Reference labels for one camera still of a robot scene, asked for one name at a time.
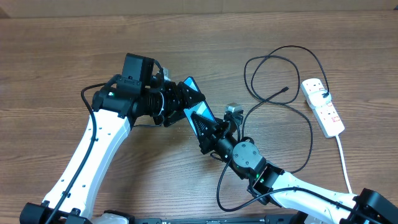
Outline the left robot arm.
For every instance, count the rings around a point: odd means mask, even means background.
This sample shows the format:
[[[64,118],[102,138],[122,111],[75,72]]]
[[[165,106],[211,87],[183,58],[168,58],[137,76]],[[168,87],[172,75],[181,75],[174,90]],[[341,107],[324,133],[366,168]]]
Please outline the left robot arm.
[[[127,54],[122,72],[98,86],[85,104],[90,119],[67,168],[41,204],[25,205],[21,223],[89,223],[109,165],[137,118],[150,116],[164,127],[193,113],[214,118],[193,78],[174,83],[153,58]]]

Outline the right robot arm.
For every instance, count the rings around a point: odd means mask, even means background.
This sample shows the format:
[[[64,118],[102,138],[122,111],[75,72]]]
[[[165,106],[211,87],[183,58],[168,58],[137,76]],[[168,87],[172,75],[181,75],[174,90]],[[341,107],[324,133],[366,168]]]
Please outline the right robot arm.
[[[252,141],[237,141],[232,122],[191,115],[201,152],[216,152],[239,178],[249,181],[252,200],[302,212],[305,221],[322,223],[397,223],[397,207],[376,191],[359,195],[327,190],[304,182],[266,160]]]

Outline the blue Galaxy smartphone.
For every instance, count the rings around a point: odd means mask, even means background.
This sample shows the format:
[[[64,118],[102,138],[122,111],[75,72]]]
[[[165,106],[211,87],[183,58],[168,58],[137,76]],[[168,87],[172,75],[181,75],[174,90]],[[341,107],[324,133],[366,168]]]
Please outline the blue Galaxy smartphone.
[[[187,77],[183,82],[184,84],[188,85],[192,90],[195,90],[200,93],[199,87],[197,86],[193,77]],[[199,104],[193,106],[190,109],[184,109],[183,112],[185,113],[187,120],[196,136],[197,136],[197,131],[191,119],[191,115],[193,112],[196,112],[197,114],[209,119],[212,122],[216,122],[216,119],[206,101],[201,101]]]

